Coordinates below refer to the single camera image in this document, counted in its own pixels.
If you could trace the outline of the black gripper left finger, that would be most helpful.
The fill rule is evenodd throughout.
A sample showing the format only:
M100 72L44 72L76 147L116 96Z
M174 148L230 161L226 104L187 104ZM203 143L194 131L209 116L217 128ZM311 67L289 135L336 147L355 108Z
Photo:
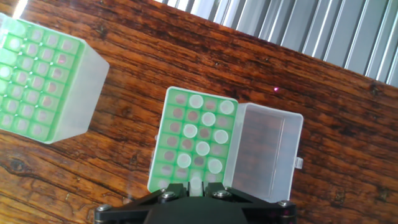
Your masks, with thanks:
M93 223L147 223L149 218L156 214L156 209L164 208L171 202L188 197L189 190L189 182L174 183L121 207L113 207L109 204L100 205L94 211Z

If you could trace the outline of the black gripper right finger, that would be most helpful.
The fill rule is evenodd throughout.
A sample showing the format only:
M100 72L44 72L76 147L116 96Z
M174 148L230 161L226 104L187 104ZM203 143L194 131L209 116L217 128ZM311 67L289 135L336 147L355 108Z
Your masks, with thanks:
M267 202L220 182L206 183L204 197L210 200L204 206L210 223L297 223L297 206L288 200Z

